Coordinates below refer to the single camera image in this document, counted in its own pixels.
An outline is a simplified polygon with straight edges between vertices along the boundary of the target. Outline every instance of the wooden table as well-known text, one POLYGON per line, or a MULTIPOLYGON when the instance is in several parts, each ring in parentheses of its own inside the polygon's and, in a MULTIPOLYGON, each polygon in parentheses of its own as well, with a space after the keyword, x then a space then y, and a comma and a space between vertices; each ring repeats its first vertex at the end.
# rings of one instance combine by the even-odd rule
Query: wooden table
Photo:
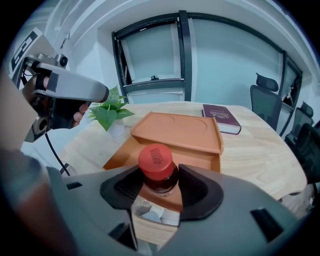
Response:
MULTIPOLYGON (((62 151, 61 160, 78 174, 101 171, 129 138, 131 127, 148 112, 202 116, 202 104, 182 101, 125 106, 135 115, 124 119, 125 132, 111 137, 93 121, 62 151)), ((243 106, 226 106, 242 126, 238 135, 222 133, 224 151, 221 173, 249 181, 279 200, 300 192, 307 184, 296 157, 279 135, 260 117, 243 106)))

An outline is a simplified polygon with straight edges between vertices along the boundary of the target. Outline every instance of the table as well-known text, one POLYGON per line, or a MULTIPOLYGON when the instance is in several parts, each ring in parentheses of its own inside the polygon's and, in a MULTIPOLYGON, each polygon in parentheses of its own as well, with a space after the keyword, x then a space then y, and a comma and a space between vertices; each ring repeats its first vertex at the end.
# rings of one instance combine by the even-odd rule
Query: table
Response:
MULTIPOLYGON (((111 137, 93 121, 60 154, 77 174, 100 172, 105 163, 129 138, 131 127, 148 112, 202 116, 202 104, 188 101, 129 104, 135 113, 124 119, 125 132, 111 137)), ((276 200, 300 192, 307 184, 296 157, 281 137, 260 117, 243 106, 226 106, 242 126, 238 135, 222 133, 224 151, 221 173, 254 183, 276 200)), ((138 239, 163 246, 177 231, 177 226, 163 225, 132 216, 138 239)))

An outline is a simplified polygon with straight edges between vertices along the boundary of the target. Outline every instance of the red bottle cap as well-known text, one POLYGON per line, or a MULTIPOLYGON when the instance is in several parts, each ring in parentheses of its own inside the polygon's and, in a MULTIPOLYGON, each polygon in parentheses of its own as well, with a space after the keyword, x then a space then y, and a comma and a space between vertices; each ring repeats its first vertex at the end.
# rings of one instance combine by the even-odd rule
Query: red bottle cap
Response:
POLYGON ((174 163, 170 149, 163 144, 151 144, 141 150, 138 164, 151 180, 162 181, 172 174, 174 163))

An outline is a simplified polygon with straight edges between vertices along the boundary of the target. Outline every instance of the white wall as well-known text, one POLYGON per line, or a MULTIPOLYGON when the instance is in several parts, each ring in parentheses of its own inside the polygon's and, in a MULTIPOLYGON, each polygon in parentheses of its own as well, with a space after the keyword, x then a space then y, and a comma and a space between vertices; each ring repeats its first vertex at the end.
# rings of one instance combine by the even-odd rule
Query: white wall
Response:
POLYGON ((112 30, 108 29, 97 30, 97 50, 104 84, 108 88, 118 85, 118 91, 120 92, 111 33, 112 30))
POLYGON ((65 38, 69 37, 70 29, 75 21, 94 1, 95 0, 58 1, 58 4, 48 19, 44 33, 56 51, 59 51, 65 38))
POLYGON ((95 79, 101 83, 107 82, 104 80, 100 62, 98 33, 96 29, 90 30, 70 49, 70 70, 82 74, 86 77, 95 79))
POLYGON ((76 44, 91 29, 117 31, 134 22, 179 10, 218 15, 256 29, 286 50, 303 72, 312 73, 320 81, 319 65, 302 33, 273 2, 262 0, 99 0, 74 24, 70 42, 76 44))

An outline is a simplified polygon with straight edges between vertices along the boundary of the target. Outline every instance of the camera lens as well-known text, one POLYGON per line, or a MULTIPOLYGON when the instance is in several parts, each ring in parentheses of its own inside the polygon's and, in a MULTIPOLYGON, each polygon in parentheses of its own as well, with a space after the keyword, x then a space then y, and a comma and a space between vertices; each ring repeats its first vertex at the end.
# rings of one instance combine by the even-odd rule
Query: camera lens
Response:
POLYGON ((62 57, 62 58, 60 59, 60 65, 61 65, 61 67, 65 67, 65 66, 67 65, 67 63, 68 63, 68 58, 67 58, 67 57, 62 57))

